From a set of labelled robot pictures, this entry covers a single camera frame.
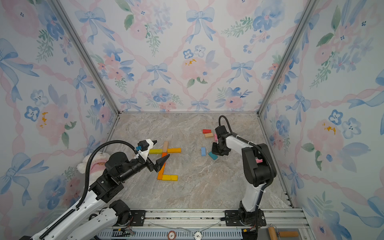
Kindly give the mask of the natural wood block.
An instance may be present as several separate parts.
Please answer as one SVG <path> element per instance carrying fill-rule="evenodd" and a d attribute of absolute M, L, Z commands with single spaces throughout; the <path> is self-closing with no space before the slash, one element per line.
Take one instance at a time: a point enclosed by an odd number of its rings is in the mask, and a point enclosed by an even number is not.
<path fill-rule="evenodd" d="M 168 147 L 169 147 L 169 142 L 168 141 L 164 141 L 163 153 L 167 153 L 168 152 Z"/>

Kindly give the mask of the yellow long block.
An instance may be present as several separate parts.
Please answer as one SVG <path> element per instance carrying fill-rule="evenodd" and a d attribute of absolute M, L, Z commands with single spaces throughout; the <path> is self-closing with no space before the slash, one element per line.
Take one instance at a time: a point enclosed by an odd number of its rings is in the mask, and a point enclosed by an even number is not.
<path fill-rule="evenodd" d="M 178 181 L 178 176 L 177 175 L 163 175 L 162 181 Z"/>

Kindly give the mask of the orange small block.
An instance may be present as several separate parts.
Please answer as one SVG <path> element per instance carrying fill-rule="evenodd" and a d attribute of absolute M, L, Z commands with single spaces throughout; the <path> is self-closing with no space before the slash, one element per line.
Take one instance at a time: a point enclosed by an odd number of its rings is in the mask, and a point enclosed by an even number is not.
<path fill-rule="evenodd" d="M 158 177 L 157 177 L 157 179 L 158 179 L 158 180 L 162 180 L 162 179 L 163 179 L 163 175 L 164 175 L 164 169 L 161 169 L 161 170 L 158 172 Z"/>

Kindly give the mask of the light blue block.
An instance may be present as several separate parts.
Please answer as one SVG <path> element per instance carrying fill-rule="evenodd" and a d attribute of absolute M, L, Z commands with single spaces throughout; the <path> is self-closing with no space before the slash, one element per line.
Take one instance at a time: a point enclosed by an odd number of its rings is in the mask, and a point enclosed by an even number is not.
<path fill-rule="evenodd" d="M 201 147 L 201 156 L 204 157 L 204 156 L 206 156 L 206 154 L 207 154 L 206 148 Z"/>

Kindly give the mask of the amber yellow block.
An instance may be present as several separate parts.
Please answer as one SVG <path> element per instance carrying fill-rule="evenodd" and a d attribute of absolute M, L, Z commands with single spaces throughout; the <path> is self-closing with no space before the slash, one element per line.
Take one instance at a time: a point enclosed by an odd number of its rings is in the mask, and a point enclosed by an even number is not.
<path fill-rule="evenodd" d="M 181 153 L 181 152 L 182 152 L 182 149 L 181 149 L 181 148 L 171 148 L 171 149 L 167 149 L 167 153 L 168 153 L 168 154 Z"/>

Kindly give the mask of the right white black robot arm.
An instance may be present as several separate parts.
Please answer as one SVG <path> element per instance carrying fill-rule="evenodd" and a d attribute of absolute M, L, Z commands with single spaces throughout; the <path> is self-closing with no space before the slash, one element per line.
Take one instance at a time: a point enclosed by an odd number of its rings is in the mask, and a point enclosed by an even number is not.
<path fill-rule="evenodd" d="M 240 202 L 239 220 L 245 226 L 256 227 L 263 194 L 277 176 L 270 150 L 264 143 L 254 144 L 228 132 L 225 126 L 218 126 L 215 132 L 218 140 L 212 146 L 214 155 L 227 156 L 230 152 L 236 152 L 242 157 L 243 172 L 248 185 Z"/>

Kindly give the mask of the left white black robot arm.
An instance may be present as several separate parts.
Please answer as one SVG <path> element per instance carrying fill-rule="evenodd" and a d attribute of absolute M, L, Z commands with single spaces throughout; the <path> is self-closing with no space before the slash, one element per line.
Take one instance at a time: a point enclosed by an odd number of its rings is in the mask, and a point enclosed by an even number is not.
<path fill-rule="evenodd" d="M 81 198 L 53 223 L 33 236 L 23 240 L 89 240 L 107 227 L 125 224 L 131 217 L 130 208 L 121 200 L 110 201 L 124 188 L 124 183 L 143 169 L 159 172 L 169 154 L 153 162 L 150 150 L 157 143 L 150 139 L 140 141 L 137 147 L 123 140 L 112 140 L 98 146 L 86 164 L 85 185 Z M 106 162 L 106 169 L 93 183 L 90 182 L 91 165 L 96 154 L 103 148 L 122 144 L 135 154 L 129 160 L 123 152 L 114 153 Z"/>

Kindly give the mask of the teal block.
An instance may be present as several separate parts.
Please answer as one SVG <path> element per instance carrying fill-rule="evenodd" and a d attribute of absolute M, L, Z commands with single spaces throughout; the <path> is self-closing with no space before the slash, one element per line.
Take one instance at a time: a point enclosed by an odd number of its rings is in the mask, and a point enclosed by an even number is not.
<path fill-rule="evenodd" d="M 212 152 L 209 152 L 209 156 L 213 159 L 213 160 L 217 160 L 218 159 L 218 156 L 213 154 Z"/>

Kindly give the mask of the lime yellow block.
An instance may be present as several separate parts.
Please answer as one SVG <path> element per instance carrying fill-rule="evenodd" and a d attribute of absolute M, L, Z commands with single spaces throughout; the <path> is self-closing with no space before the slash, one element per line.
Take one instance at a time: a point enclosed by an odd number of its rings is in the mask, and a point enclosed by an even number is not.
<path fill-rule="evenodd" d="M 150 154 L 157 155 L 157 154 L 162 154 L 162 153 L 163 153 L 162 149 L 151 149 L 150 150 Z"/>

